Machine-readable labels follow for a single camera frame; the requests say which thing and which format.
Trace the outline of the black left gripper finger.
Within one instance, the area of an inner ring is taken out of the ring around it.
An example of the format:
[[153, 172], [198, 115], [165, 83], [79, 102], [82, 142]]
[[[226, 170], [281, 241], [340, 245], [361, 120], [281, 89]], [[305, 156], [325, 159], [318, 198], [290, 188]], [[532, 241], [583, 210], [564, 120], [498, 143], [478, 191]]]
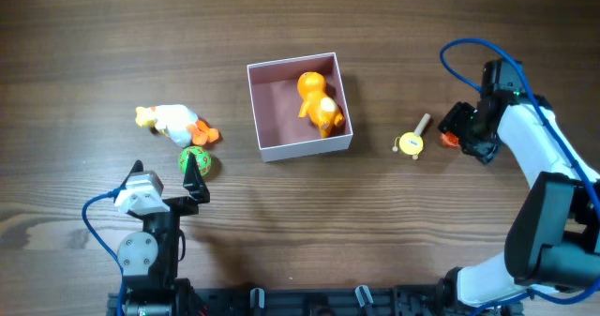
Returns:
[[210, 202], [210, 191], [203, 180], [194, 154], [189, 154], [187, 156], [183, 187], [188, 191], [189, 196], [197, 203]]
[[134, 173], [140, 173], [142, 171], [143, 171], [143, 163], [139, 159], [137, 159], [134, 162], [132, 168], [130, 169], [129, 173], [127, 174], [127, 176], [124, 179], [124, 181], [122, 182], [122, 184], [125, 185], [127, 183], [128, 179], [129, 179], [129, 177], [131, 175], [133, 175]]

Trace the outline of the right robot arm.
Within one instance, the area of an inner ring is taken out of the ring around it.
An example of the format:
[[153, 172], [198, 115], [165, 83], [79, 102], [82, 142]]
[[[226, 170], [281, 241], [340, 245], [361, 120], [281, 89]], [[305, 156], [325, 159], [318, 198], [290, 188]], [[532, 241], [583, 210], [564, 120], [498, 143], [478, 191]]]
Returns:
[[487, 307], [529, 290], [575, 293], [599, 278], [599, 219], [583, 181], [599, 174], [564, 141], [552, 107], [529, 99], [515, 67], [485, 63], [476, 105], [458, 102], [439, 124], [466, 155], [490, 163], [503, 147], [530, 187], [503, 253], [448, 274], [453, 302]]

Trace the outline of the orange plastic dinosaur toy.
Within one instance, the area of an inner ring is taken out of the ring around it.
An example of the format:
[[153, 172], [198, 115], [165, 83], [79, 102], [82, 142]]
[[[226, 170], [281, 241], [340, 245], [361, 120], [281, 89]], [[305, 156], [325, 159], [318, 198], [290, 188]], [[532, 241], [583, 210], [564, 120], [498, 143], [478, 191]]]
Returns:
[[297, 83], [297, 90], [302, 99], [299, 118], [308, 116], [318, 128], [321, 137], [328, 138], [333, 128], [345, 123], [338, 104], [326, 93], [326, 80], [322, 74], [314, 71], [303, 73]]

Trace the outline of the yellow wooden rattle drum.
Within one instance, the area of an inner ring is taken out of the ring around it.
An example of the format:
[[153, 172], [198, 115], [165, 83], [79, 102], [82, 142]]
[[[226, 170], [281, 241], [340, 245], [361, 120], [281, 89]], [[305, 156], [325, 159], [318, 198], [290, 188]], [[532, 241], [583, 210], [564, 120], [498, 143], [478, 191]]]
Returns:
[[431, 119], [429, 113], [425, 113], [418, 125], [413, 131], [408, 131], [394, 140], [392, 151], [395, 153], [403, 153], [410, 156], [413, 160], [418, 160], [419, 154], [424, 149], [424, 141], [422, 134]]

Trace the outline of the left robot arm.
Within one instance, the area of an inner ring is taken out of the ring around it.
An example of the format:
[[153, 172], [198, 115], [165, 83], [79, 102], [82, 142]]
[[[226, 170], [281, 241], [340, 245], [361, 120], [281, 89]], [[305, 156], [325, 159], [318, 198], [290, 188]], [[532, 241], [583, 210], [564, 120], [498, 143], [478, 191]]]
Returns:
[[122, 213], [142, 222], [139, 232], [125, 237], [117, 250], [125, 292], [118, 303], [125, 315], [206, 315], [208, 307], [187, 278], [178, 277], [186, 253], [180, 219], [199, 213], [210, 202], [193, 154], [187, 156], [183, 187], [186, 196], [164, 199], [157, 174], [134, 164], [114, 200]]

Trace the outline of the orange round slotted toy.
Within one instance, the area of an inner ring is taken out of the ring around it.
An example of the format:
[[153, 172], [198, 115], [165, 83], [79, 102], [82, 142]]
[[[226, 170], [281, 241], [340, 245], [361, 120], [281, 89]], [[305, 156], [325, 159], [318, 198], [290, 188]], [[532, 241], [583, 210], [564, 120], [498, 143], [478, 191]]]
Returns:
[[458, 137], [451, 132], [442, 133], [440, 136], [440, 139], [441, 139], [442, 145], [445, 147], [451, 147], [451, 148], [459, 148], [460, 147]]

